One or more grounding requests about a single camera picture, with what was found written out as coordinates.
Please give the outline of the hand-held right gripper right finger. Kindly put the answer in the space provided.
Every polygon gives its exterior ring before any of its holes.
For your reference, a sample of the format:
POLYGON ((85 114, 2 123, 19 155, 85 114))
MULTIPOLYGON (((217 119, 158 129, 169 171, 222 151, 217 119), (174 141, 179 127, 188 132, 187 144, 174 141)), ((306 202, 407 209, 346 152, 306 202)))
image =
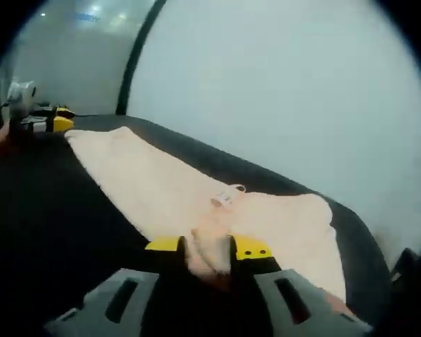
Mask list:
POLYGON ((280 269, 264 242, 231 236, 230 257, 233 274, 250 281, 250 293, 260 304, 252 313, 259 314, 267 336, 367 336, 372 331, 343 302, 334 303, 293 269, 280 269))

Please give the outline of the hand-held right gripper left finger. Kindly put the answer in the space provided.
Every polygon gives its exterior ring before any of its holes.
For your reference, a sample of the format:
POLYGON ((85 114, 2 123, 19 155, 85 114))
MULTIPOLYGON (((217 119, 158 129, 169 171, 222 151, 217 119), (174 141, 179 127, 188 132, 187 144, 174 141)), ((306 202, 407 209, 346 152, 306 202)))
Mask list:
POLYGON ((157 273, 123 268, 44 328, 49 336, 141 336, 159 278, 157 273))

